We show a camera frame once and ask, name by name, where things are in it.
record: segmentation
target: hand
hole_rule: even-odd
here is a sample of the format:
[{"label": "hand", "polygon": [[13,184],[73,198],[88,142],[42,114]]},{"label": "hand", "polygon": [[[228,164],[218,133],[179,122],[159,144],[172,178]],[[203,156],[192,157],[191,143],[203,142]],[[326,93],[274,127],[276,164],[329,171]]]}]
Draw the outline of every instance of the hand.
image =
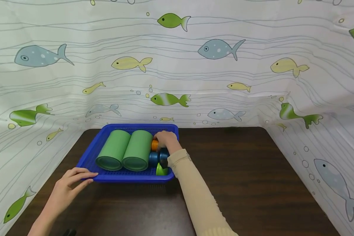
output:
[{"label": "hand", "polygon": [[162,147],[166,147],[170,155],[182,149],[180,143],[177,140],[177,136],[173,132],[167,132],[163,130],[155,134],[154,139],[159,141],[159,146],[157,149],[160,150]]},{"label": "hand", "polygon": [[88,169],[74,167],[69,169],[63,177],[58,180],[48,199],[44,211],[51,214],[53,217],[59,216],[75,199],[88,184],[93,182],[93,179],[86,179],[80,183],[75,189],[71,185],[80,179],[93,178],[98,173],[92,173]]}]

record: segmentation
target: blue basket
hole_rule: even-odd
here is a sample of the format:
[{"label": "blue basket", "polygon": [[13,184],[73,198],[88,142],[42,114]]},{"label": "blue basket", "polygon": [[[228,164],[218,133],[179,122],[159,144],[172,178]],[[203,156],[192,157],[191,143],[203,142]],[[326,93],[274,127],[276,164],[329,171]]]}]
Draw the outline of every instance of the blue basket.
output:
[{"label": "blue basket", "polygon": [[87,168],[91,172],[98,172],[98,175],[93,178],[96,182],[110,182],[110,183],[165,183],[174,178],[173,171],[169,168],[169,173],[166,176],[157,176],[156,168],[148,168],[144,171],[134,172],[124,167],[118,171],[107,171],[96,165],[96,157],[104,146],[108,136],[113,130],[121,129],[129,134],[142,129],[155,135],[159,131],[170,131],[176,134],[177,139],[178,127],[173,124],[109,124],[102,127],[100,132],[96,135],[90,143],[87,150],[84,152],[77,167]]}]

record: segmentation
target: beige long sleeve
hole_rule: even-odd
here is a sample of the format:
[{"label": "beige long sleeve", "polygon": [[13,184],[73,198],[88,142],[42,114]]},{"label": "beige long sleeve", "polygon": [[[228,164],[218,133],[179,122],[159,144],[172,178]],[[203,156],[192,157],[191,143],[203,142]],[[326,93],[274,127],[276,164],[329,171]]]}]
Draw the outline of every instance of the beige long sleeve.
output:
[{"label": "beige long sleeve", "polygon": [[179,150],[168,157],[168,166],[180,181],[197,236],[238,236],[222,216],[207,184],[186,150]]}]

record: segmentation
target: white fabric backdrop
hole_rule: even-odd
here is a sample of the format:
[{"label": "white fabric backdrop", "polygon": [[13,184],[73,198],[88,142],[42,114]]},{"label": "white fabric backdrop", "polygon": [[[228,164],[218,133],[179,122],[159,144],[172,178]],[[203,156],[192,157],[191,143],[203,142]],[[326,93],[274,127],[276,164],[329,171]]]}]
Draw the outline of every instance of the white fabric backdrop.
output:
[{"label": "white fabric backdrop", "polygon": [[354,0],[0,0],[0,236],[83,131],[160,122],[264,127],[354,235],[352,29]]}]

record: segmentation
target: green cup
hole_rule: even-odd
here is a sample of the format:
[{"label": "green cup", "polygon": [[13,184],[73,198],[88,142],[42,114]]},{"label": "green cup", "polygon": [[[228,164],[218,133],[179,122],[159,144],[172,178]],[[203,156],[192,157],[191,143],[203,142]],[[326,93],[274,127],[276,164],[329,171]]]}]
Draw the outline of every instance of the green cup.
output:
[{"label": "green cup", "polygon": [[127,146],[122,165],[131,171],[144,171],[148,167],[153,135],[144,130],[134,131]]},{"label": "green cup", "polygon": [[96,158],[97,166],[110,171],[121,169],[130,137],[126,131],[120,129],[112,131]]}]

